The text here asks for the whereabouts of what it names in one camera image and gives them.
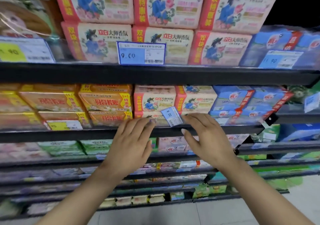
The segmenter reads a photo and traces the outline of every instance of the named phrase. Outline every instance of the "right hand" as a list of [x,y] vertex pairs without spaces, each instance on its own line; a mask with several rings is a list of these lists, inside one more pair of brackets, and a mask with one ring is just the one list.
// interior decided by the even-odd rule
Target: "right hand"
[[223,129],[209,114],[192,113],[182,118],[197,131],[199,141],[189,131],[181,130],[193,152],[202,160],[221,171],[237,158]]

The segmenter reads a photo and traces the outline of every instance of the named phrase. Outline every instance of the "tile floor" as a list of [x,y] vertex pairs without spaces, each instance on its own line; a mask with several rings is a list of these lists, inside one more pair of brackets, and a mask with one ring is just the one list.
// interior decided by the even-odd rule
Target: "tile floor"
[[[284,196],[316,225],[320,225],[320,176],[304,178],[303,185]],[[38,218],[0,222],[33,225]],[[258,225],[242,199],[189,203],[115,211],[100,211],[89,225]]]

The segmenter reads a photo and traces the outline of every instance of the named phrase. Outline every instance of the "hand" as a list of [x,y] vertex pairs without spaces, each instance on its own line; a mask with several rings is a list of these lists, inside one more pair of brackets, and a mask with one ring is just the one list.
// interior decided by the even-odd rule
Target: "hand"
[[118,181],[142,167],[152,152],[149,138],[153,128],[149,118],[122,122],[101,166]]
[[202,160],[220,170],[237,158],[223,129],[209,114],[192,113],[182,118],[197,131],[199,141],[189,131],[181,130],[193,152]]

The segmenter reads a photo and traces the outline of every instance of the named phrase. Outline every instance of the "finger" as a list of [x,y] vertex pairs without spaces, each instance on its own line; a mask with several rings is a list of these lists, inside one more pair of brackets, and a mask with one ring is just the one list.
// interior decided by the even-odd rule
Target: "finger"
[[130,135],[130,133],[132,132],[132,130],[134,129],[134,127],[136,126],[137,122],[140,120],[141,118],[135,118],[135,119],[131,119],[130,121],[128,121],[124,131],[123,131],[123,135],[124,136],[128,136]]
[[115,134],[113,139],[116,139],[117,137],[121,136],[121,134],[123,133],[125,126],[128,122],[128,119],[125,119],[124,121],[122,121],[122,123],[119,125],[117,133]]
[[192,113],[192,114],[189,114],[189,116],[192,116],[198,119],[206,127],[211,125],[210,121],[206,118],[204,114]]
[[143,129],[138,142],[139,143],[146,143],[148,141],[148,139],[150,138],[151,132],[153,130],[153,128],[155,127],[155,123],[154,122],[149,122]]
[[152,152],[152,141],[151,140],[148,140],[147,141],[147,145],[146,145],[146,148],[144,149],[144,152],[142,154],[142,160],[143,160],[143,164],[145,164],[148,160],[148,158],[150,157],[150,154]]
[[144,130],[144,127],[149,122],[150,122],[149,118],[139,119],[139,121],[136,123],[134,129],[132,130],[130,136],[132,136],[132,138],[138,139],[140,137],[142,131]]
[[184,135],[184,138],[186,139],[187,143],[189,144],[193,152],[197,154],[198,150],[200,149],[200,143],[186,129],[181,129],[181,132]]
[[209,114],[205,114],[205,117],[210,121],[211,124],[220,126],[220,124],[214,118],[212,118]]
[[187,124],[190,124],[196,130],[198,135],[205,128],[205,126],[197,118],[194,118],[190,115],[185,115],[181,117]]

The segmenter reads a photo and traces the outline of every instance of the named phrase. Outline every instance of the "left hand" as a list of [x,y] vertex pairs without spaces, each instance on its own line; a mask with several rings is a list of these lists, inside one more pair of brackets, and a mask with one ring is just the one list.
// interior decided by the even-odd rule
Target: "left hand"
[[101,167],[118,181],[142,167],[152,152],[149,138],[154,125],[149,118],[123,121]]

